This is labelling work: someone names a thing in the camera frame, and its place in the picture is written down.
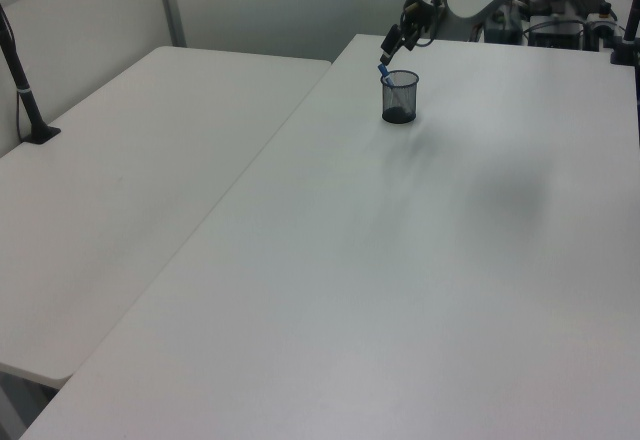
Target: black mesh cup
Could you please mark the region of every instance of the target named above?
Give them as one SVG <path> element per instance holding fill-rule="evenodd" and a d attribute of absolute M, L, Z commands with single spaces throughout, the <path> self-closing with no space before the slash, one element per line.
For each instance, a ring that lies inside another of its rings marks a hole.
<path fill-rule="evenodd" d="M 416 94 L 420 78 L 407 70 L 389 72 L 382 82 L 382 118 L 395 124 L 409 123 L 416 118 Z"/>

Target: marker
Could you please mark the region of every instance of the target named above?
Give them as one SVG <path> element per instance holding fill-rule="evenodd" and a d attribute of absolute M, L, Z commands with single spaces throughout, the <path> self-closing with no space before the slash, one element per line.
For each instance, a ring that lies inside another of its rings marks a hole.
<path fill-rule="evenodd" d="M 380 64 L 378 65 L 378 70 L 380 70 L 380 73 L 382 74 L 384 83 L 386 83 L 390 87 L 395 87 L 393 81 L 391 80 L 391 74 L 389 73 L 389 70 L 387 70 L 387 67 L 385 67 L 383 64 Z"/>

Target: black mount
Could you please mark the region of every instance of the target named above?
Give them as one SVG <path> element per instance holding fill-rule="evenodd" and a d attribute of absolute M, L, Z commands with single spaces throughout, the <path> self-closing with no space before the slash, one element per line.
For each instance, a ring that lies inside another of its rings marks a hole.
<path fill-rule="evenodd" d="M 27 81 L 27 76 L 20 63 L 20 58 L 18 58 L 15 39 L 13 38 L 6 18 L 7 16 L 4 13 L 2 5 L 0 5 L 0 47 L 2 48 L 2 53 L 13 76 L 13 81 L 16 83 L 16 88 L 22 99 L 24 109 L 27 111 L 27 115 L 31 121 L 31 135 L 28 135 L 23 141 L 42 145 L 59 134 L 60 129 L 50 127 L 42 120 L 38 104 L 31 91 L 31 86 Z"/>
<path fill-rule="evenodd" d="M 624 37 L 614 39 L 613 53 L 611 54 L 612 64 L 630 67 L 638 65 L 638 49 L 636 48 L 638 24 L 640 24 L 640 0 L 633 0 Z"/>

